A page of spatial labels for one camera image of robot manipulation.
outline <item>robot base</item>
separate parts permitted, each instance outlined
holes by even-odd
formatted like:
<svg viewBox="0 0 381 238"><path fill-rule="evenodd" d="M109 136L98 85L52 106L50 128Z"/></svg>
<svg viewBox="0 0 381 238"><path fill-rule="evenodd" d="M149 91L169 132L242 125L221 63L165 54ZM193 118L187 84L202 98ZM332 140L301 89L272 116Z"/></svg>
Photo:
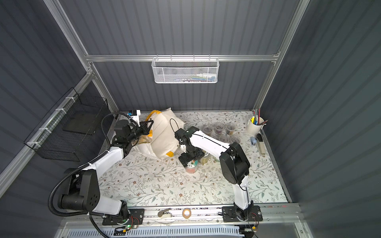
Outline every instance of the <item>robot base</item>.
<svg viewBox="0 0 381 238"><path fill-rule="evenodd" d="M127 221L125 225L131 225L132 224L132 218L131 215L134 217L134 225L142 224L143 223L143 217L144 217L144 209L129 209L130 212L130 218ZM123 223L123 219L121 219L119 216L114 215L106 215L106 218L103 219L102 225L118 225L118 223Z"/></svg>
<svg viewBox="0 0 381 238"><path fill-rule="evenodd" d="M224 222L240 222L241 220L238 219L236 213L235 213L235 207L234 206L226 206L222 207L222 213ZM251 211L249 211L249 222L260 222L263 221L261 209L259 206L253 206L251 208Z"/></svg>

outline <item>pen holder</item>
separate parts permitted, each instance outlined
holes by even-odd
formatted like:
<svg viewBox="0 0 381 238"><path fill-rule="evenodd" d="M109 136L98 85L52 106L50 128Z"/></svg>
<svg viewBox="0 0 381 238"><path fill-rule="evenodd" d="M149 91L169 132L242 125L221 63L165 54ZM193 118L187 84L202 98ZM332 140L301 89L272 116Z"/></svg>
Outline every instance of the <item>pen holder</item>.
<svg viewBox="0 0 381 238"><path fill-rule="evenodd" d="M261 124L262 122L264 122L264 120L263 120L262 117L260 117L260 118L259 118L259 124ZM263 124L263 125L254 125L254 124L251 122L250 118L249 118L249 121L248 121L248 123L247 123L247 127L246 127L246 131L247 131L247 133L248 133L249 135L251 135L251 136L256 136L256 135L259 133L259 131L263 128L264 125L265 125L265 124Z"/></svg>

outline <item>white vent grille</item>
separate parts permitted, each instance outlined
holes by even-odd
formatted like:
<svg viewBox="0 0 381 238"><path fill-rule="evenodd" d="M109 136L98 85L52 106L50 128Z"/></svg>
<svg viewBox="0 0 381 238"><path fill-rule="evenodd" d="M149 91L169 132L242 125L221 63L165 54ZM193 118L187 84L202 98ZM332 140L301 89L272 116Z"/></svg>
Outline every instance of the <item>white vent grille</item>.
<svg viewBox="0 0 381 238"><path fill-rule="evenodd" d="M115 228L101 228L109 237L167 237L167 236L218 236L222 237L242 237L238 226L232 225L198 225L198 226L173 226L173 227L139 227L132 229L125 235L113 235ZM70 229L67 238L101 238L102 236L95 228L88 229Z"/></svg>
<svg viewBox="0 0 381 238"><path fill-rule="evenodd" d="M216 83L219 61L152 60L156 83Z"/></svg>

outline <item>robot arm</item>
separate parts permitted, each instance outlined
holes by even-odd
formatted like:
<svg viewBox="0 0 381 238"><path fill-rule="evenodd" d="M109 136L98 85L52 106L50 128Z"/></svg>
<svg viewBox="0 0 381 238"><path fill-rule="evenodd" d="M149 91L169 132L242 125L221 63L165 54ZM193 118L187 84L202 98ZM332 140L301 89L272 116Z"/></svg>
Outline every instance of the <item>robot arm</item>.
<svg viewBox="0 0 381 238"><path fill-rule="evenodd" d="M116 135L103 157L92 164L88 163L87 167L64 181L58 199L59 208L108 214L120 220L128 219L126 202L100 195L98 178L129 154L133 141L141 135L149 134L153 121L139 122L139 115L140 110L134 110L129 112L129 120L119 120L115 125Z"/></svg>
<svg viewBox="0 0 381 238"><path fill-rule="evenodd" d="M233 184L234 206L236 215L241 220L246 220L247 210L251 210L253 202L249 202L248 175L250 163L238 143L228 144L205 135L198 128L192 126L188 130L178 129L175 138L181 148L186 152L179 156L184 167L191 160L204 156L202 150L219 158L222 174L225 179Z"/></svg>

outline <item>small blue object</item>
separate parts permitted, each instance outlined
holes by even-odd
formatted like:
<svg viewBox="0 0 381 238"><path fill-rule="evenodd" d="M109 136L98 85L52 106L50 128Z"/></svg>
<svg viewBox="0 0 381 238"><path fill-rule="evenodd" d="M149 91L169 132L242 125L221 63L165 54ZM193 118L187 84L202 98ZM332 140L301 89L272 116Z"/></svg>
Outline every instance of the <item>small blue object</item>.
<svg viewBox="0 0 381 238"><path fill-rule="evenodd" d="M250 137L251 145L255 145L257 143L257 139L255 137Z"/></svg>

